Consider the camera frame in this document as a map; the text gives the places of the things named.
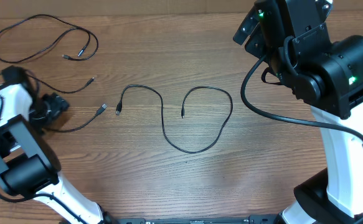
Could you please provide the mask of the black cable silver plug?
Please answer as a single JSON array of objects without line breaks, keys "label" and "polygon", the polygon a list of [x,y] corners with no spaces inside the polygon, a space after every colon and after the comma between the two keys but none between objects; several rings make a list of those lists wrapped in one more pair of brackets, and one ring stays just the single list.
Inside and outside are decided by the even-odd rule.
[{"label": "black cable silver plug", "polygon": [[15,50],[22,46],[26,48],[24,55],[19,58],[5,56],[4,50],[0,49],[0,62],[22,64],[36,60],[53,50],[69,34],[80,34],[84,43],[77,47],[76,53],[61,54],[62,59],[82,62],[97,53],[100,43],[92,31],[56,16],[36,14],[0,30],[0,41],[8,41],[6,47]]}]

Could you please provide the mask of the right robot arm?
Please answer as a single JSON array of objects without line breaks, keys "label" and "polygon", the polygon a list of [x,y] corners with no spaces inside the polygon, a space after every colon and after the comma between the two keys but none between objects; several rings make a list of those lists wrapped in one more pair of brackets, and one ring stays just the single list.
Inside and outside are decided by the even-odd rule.
[{"label": "right robot arm", "polygon": [[250,215],[250,223],[363,223],[363,36],[332,42],[326,19],[331,1],[256,1],[233,40],[265,73],[310,105],[312,121],[260,110],[286,123],[318,127],[327,166],[294,189],[295,201],[276,215]]}]

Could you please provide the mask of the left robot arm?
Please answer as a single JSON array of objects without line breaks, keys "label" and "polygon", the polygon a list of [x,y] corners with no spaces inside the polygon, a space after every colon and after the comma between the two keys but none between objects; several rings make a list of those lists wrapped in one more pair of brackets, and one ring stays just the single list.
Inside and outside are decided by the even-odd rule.
[{"label": "left robot arm", "polygon": [[67,180],[43,138],[70,106],[60,90],[40,96],[43,82],[22,67],[7,67],[0,76],[0,199],[38,201],[61,215],[64,223],[114,223],[108,212]]}]

